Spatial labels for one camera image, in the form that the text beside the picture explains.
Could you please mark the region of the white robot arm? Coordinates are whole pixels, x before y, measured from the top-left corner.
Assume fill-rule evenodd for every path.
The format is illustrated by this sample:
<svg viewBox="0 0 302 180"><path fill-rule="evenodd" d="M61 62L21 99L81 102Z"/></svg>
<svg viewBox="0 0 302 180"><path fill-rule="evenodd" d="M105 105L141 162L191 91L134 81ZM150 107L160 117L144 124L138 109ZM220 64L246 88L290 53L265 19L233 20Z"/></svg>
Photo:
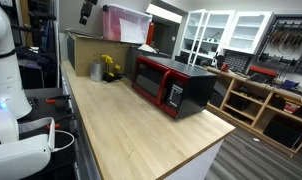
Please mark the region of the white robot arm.
<svg viewBox="0 0 302 180"><path fill-rule="evenodd" d="M49 163L55 147L51 117L20 124L31 112L22 87L10 20L0 7L0 180L20 180Z"/></svg>

